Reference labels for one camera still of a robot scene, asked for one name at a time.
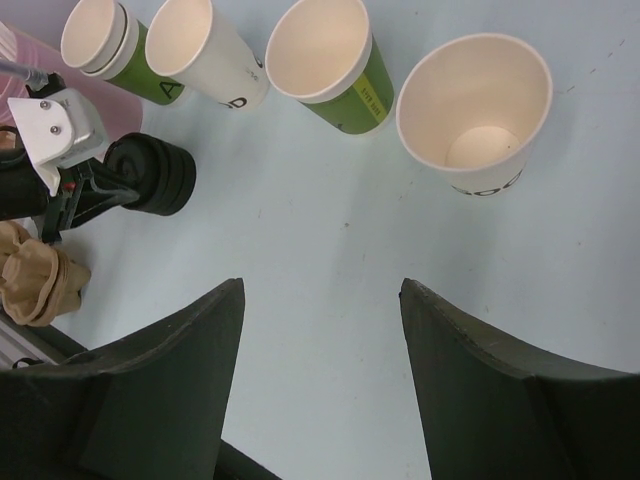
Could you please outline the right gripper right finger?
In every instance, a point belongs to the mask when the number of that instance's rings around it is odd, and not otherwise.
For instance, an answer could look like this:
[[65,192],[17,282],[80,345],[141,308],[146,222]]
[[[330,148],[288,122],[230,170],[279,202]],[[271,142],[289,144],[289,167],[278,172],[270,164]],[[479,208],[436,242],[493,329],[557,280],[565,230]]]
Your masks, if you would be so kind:
[[635,479],[639,377],[528,344],[413,279],[401,317],[435,479]]

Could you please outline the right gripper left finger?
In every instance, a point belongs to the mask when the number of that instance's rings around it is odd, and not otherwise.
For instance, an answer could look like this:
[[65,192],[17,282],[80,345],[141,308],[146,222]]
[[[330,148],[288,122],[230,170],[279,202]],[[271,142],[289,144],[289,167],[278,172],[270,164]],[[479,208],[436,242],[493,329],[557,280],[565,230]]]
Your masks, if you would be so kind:
[[1,374],[5,479],[210,479],[245,310],[241,279],[58,365]]

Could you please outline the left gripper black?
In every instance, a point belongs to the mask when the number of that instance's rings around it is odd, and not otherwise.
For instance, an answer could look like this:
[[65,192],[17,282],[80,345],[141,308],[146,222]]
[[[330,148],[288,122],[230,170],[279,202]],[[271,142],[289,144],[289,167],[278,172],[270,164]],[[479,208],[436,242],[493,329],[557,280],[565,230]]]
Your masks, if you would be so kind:
[[44,243],[139,199],[131,181],[94,158],[63,169],[52,196],[24,150],[1,154],[1,220],[32,218]]

